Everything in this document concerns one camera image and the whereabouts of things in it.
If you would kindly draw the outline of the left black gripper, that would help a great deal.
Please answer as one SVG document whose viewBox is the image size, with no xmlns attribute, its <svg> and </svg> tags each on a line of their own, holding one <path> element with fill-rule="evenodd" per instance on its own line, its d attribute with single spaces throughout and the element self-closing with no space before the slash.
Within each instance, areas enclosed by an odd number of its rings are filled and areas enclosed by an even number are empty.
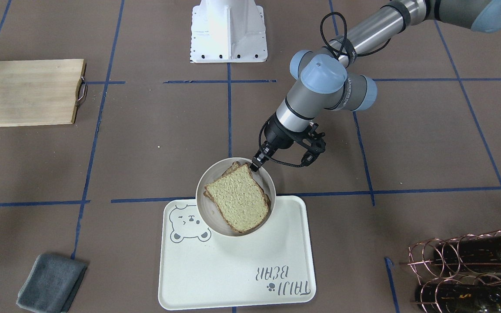
<svg viewBox="0 0 501 313">
<path fill-rule="evenodd" d="M 268 160 L 280 162 L 280 160 L 273 157 L 273 154 L 277 150 L 290 148 L 294 143 L 298 143 L 307 150 L 307 145 L 303 141 L 304 134 L 305 132 L 287 130 L 280 124 L 276 114 L 272 114 L 259 131 L 259 150 L 257 151 L 257 158 L 253 158 L 250 165 L 252 172 L 258 172 L 264 162 Z"/>
</svg>

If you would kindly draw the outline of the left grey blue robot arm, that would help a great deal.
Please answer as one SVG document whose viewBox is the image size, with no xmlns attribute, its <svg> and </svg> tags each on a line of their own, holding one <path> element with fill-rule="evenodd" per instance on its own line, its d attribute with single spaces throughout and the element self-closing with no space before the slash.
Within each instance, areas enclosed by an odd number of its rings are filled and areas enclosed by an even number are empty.
<svg viewBox="0 0 501 313">
<path fill-rule="evenodd" d="M 480 33 L 501 30 L 501 0 L 391 0 L 352 28 L 327 40 L 317 51 L 294 54 L 290 73 L 295 83 L 259 132 L 259 149 L 250 169 L 257 172 L 277 150 L 299 144 L 305 149 L 297 168 L 310 166 L 325 151 L 324 133 L 316 131 L 323 111 L 362 111 L 377 98 L 372 78 L 351 73 L 360 59 L 381 51 L 407 28 L 426 20 Z"/>
</svg>

